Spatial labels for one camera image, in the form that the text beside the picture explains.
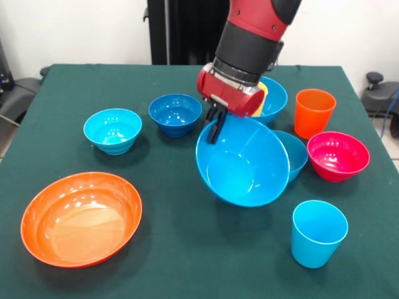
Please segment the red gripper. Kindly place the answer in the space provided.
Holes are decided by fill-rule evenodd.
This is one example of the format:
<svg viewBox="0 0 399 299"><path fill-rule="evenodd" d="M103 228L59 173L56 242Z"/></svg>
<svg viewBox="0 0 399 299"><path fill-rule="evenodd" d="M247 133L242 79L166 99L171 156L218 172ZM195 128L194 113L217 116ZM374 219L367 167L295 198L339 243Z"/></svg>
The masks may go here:
<svg viewBox="0 0 399 299"><path fill-rule="evenodd" d="M218 115L207 137L209 144L217 142L228 112L239 117L253 116L265 97L264 90L257 85L245 86L223 77L214 70L212 63L206 64L199 72L197 89L206 101L214 101L225 107L219 109L212 106L207 112L204 125L211 123Z"/></svg>

